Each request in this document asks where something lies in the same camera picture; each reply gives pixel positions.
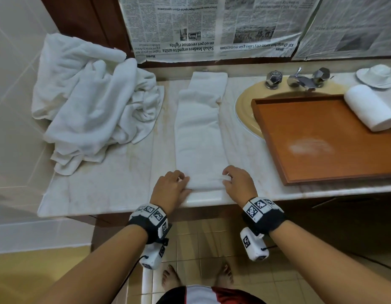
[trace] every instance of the white cup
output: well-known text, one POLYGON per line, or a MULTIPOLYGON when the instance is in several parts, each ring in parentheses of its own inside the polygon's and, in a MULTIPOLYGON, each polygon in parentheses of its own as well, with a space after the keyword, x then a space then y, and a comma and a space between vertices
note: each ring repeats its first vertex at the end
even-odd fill
POLYGON ((372 84, 383 85, 388 83, 388 78, 391 76, 391 68, 379 64, 371 67, 363 76, 363 79, 372 84))

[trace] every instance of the person's left arm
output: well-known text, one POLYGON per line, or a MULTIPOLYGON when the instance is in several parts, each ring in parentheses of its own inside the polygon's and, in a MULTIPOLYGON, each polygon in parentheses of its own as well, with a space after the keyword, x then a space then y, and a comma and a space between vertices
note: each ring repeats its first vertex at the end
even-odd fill
MULTIPOLYGON (((157 181, 150 203, 170 215, 190 194, 185 189, 188 181, 180 171, 168 172, 157 181)), ((54 283, 37 303, 111 303, 146 242, 142 227, 125 227, 54 283)))

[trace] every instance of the white electronic device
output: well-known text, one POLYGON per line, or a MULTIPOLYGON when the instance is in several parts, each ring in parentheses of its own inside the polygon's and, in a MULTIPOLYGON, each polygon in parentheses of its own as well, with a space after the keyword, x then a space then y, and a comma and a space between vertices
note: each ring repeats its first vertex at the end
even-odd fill
POLYGON ((162 262, 163 254, 165 253, 166 247, 161 243, 152 243, 145 245, 145 249, 141 256, 139 263, 142 267, 147 269, 156 270, 162 262))
POLYGON ((263 236, 263 234, 256 236, 249 227, 245 227, 240 232, 240 238, 250 260, 265 260, 269 256, 263 236))

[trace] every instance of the sink basin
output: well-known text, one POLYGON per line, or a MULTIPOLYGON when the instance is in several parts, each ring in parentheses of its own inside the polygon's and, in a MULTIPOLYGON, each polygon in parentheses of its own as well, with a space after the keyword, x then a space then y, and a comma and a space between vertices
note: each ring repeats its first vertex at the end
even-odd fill
POLYGON ((293 88, 288 86, 287 76, 283 77, 283 82, 280 83, 279 88, 276 90, 269 90, 264 86, 265 81, 261 81, 245 89, 236 100, 235 114, 238 117, 241 124, 246 130, 254 134, 259 138, 264 138, 262 131, 253 115, 251 102, 253 99, 270 98, 298 98, 298 97, 315 97, 323 95, 338 95, 344 94, 346 88, 343 85, 337 84, 331 80, 325 82, 325 85, 321 88, 317 88, 316 91, 307 92, 300 86, 299 88, 293 88))

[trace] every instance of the wristband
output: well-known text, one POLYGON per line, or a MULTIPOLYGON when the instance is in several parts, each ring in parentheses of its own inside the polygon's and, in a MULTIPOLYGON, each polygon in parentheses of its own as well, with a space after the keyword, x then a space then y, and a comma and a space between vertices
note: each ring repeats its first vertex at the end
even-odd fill
POLYGON ((129 217, 128 225, 138 225, 147 232, 147 243, 163 243, 171 225, 162 208, 153 204, 144 204, 129 217))
POLYGON ((249 200, 243 207, 242 218, 256 236, 268 234, 287 219, 279 206, 263 197, 249 200))

